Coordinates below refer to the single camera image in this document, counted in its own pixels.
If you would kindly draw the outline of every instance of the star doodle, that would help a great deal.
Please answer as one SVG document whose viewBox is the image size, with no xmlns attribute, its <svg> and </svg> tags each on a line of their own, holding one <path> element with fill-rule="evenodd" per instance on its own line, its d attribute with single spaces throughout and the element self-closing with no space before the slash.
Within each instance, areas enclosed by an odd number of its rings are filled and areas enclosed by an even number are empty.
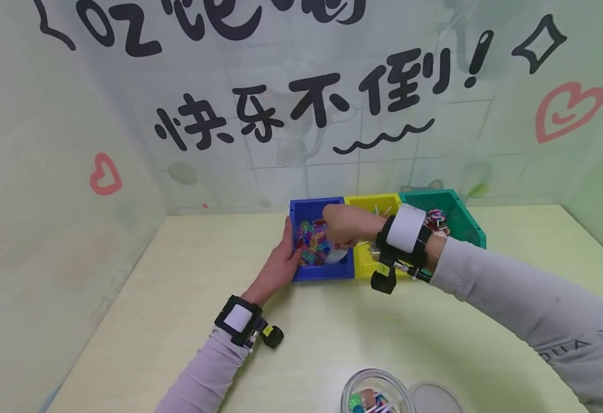
<svg viewBox="0 0 603 413">
<path fill-rule="evenodd" d="M 538 58 L 535 52 L 527 49 L 527 47 L 529 47 L 529 45 L 535 42 L 535 40 L 542 34 L 545 29 L 548 31 L 549 37 L 554 42 L 549 46 L 548 49 L 546 49 L 544 53 L 542 53 L 540 58 Z M 544 61 L 547 60 L 549 56 L 551 56 L 551 53 L 554 53 L 554 51 L 558 49 L 559 45 L 563 44 L 566 40 L 567 36 L 564 36 L 558 30 L 558 27 L 556 27 L 556 24 L 554 23 L 554 16 L 552 14 L 546 14 L 546 16 L 542 17 L 542 20 L 540 20 L 540 23 L 531 33 L 531 35 L 528 36 L 528 38 L 524 40 L 522 44 L 518 45 L 512 50 L 512 56 L 526 57 L 526 60 L 528 60 L 528 63 L 530 65 L 528 73 L 532 75 L 533 73 L 537 72 L 537 70 L 540 68 L 540 66 L 542 66 Z"/>
</svg>

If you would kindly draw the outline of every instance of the hand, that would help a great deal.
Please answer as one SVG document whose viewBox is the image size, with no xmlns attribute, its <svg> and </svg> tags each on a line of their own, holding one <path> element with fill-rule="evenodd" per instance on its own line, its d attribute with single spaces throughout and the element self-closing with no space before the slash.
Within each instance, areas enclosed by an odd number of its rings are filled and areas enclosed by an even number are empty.
<svg viewBox="0 0 603 413">
<path fill-rule="evenodd" d="M 384 217 L 354 205 L 328 204 L 322 214 L 328 225 L 326 237 L 342 250 L 354 247 L 359 239 L 374 241 L 386 223 Z"/>
<path fill-rule="evenodd" d="M 294 273 L 301 262 L 301 251 L 292 253 L 293 230 L 290 217 L 285 218 L 283 239 L 271 251 L 267 262 L 251 286 L 242 294 L 242 298 L 249 303 L 262 306 L 272 295 L 292 282 Z"/>
</svg>

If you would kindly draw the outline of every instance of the green bin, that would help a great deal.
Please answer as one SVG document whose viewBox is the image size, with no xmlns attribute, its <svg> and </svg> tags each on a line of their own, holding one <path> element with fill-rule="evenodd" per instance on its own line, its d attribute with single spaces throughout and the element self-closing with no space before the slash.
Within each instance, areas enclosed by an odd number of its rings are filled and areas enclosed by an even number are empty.
<svg viewBox="0 0 603 413">
<path fill-rule="evenodd" d="M 450 236 L 460 241 L 472 243 L 480 248 L 487 247 L 487 237 L 480 225 L 466 209 L 466 205 L 452 189 L 400 192 L 403 203 L 429 211 L 441 209 L 446 214 L 446 224 L 450 228 Z"/>
</svg>

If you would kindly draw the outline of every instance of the exclamation mark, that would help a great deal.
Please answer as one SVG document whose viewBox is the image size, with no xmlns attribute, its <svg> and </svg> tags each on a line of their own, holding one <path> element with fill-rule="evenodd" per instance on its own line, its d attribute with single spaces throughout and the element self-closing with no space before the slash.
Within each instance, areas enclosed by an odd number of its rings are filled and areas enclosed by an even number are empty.
<svg viewBox="0 0 603 413">
<path fill-rule="evenodd" d="M 492 44 L 492 38 L 494 37 L 494 32 L 491 30 L 485 30 L 483 34 L 480 35 L 480 39 L 478 40 L 478 45 L 476 46 L 476 51 L 473 54 L 473 59 L 471 60 L 471 65 L 468 67 L 468 73 L 472 75 L 477 74 L 480 71 L 480 68 L 483 67 L 483 62 L 485 61 L 485 56 L 487 56 L 487 51 L 489 50 L 489 45 Z M 476 77 L 471 76 L 466 79 L 465 87 L 472 88 L 476 83 Z"/>
</svg>

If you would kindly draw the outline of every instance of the black wrist device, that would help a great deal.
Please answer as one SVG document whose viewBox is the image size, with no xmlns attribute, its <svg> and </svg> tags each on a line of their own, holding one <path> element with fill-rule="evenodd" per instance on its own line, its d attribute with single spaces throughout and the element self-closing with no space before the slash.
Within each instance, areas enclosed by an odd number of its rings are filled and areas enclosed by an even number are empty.
<svg viewBox="0 0 603 413">
<path fill-rule="evenodd" d="M 393 288 L 397 284 L 395 270 L 399 269 L 405 273 L 428 282 L 431 277 L 422 272 L 424 266 L 427 265 L 427 253 L 425 247 L 429 236 L 432 235 L 432 230 L 422 225 L 419 231 L 414 249 L 411 252 L 402 251 L 387 243 L 388 233 L 391 230 L 395 216 L 388 217 L 384 227 L 377 234 L 375 244 L 379 248 L 379 263 L 388 267 L 388 274 L 382 274 L 378 271 L 372 273 L 370 286 L 385 294 L 391 294 Z"/>
<path fill-rule="evenodd" d="M 231 313 L 235 305 L 247 309 L 252 315 L 244 330 L 237 331 L 225 322 L 226 317 Z M 231 335 L 231 342 L 241 347 L 252 348 L 259 335 L 262 335 L 262 341 L 267 347 L 276 348 L 283 341 L 283 331 L 276 326 L 270 326 L 262 317 L 262 309 L 253 303 L 249 303 L 241 297 L 233 295 L 223 306 L 214 324 L 220 329 L 225 330 Z"/>
</svg>

